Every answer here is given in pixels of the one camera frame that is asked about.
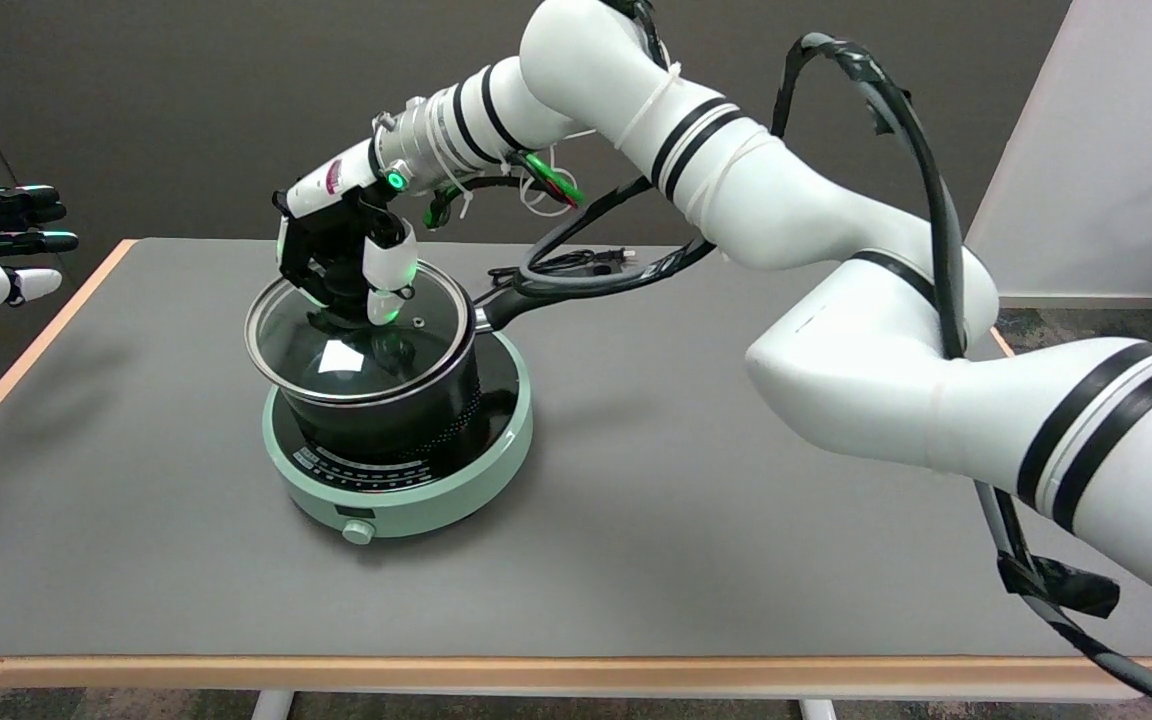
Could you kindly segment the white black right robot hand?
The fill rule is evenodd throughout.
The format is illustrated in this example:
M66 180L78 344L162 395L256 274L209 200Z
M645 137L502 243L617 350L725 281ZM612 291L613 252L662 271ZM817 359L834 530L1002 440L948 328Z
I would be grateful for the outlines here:
M271 195L280 274L344 327L396 323L414 297L415 229L388 209L404 187L369 138Z

